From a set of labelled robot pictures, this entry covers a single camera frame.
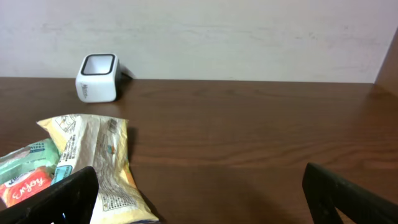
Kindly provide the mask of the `orange snack packet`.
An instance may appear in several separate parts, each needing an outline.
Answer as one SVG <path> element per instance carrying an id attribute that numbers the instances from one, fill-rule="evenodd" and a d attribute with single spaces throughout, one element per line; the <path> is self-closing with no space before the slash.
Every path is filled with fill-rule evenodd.
<path id="1" fill-rule="evenodd" d="M 40 166 L 1 184 L 1 200 L 11 207 L 36 193 L 45 190 L 52 182 L 52 175 L 45 166 Z"/>

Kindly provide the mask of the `teal wet wipes pack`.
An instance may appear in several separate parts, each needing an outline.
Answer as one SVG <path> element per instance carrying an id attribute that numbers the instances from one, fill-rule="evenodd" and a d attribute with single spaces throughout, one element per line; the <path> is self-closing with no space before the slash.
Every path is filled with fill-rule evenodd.
<path id="1" fill-rule="evenodd" d="M 46 166 L 54 171 L 60 159 L 60 153 L 54 142 L 47 138 L 1 157 L 1 184 Z"/>

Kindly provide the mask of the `yellow chip bag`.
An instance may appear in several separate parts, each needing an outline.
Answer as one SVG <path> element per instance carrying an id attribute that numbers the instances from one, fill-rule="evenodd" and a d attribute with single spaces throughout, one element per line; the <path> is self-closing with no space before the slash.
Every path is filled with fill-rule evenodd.
<path id="1" fill-rule="evenodd" d="M 67 114 L 38 121 L 59 153 L 53 183 L 86 166 L 96 172 L 99 189 L 91 224 L 155 223 L 129 170 L 126 119 Z"/>

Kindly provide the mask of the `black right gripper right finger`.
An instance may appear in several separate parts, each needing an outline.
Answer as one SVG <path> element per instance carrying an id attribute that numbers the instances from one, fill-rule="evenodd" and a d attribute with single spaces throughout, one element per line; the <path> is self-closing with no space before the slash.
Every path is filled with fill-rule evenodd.
<path id="1" fill-rule="evenodd" d="M 314 223 L 397 223 L 397 205 L 315 163 L 308 163 L 302 188 Z"/>

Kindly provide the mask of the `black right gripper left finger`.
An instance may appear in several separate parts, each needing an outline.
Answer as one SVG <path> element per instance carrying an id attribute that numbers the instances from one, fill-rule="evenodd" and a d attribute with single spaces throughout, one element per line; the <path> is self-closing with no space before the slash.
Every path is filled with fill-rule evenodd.
<path id="1" fill-rule="evenodd" d="M 89 223 L 98 190 L 96 172 L 87 166 L 1 211 L 1 224 Z"/>

